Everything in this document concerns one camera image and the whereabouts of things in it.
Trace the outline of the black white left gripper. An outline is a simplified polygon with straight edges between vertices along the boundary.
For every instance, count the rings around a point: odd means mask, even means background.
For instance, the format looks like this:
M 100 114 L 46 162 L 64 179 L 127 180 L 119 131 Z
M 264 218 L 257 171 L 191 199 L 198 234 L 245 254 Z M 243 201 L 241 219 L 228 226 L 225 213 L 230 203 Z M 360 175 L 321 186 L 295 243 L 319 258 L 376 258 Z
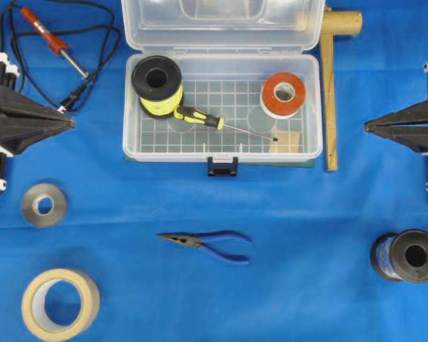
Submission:
M 0 195 L 6 190 L 6 159 L 20 155 L 27 147 L 75 128 L 75 122 L 63 113 L 37 103 L 14 91 L 19 68 L 6 53 L 0 53 L 0 118 L 12 114 L 23 118 L 65 123 L 0 123 Z

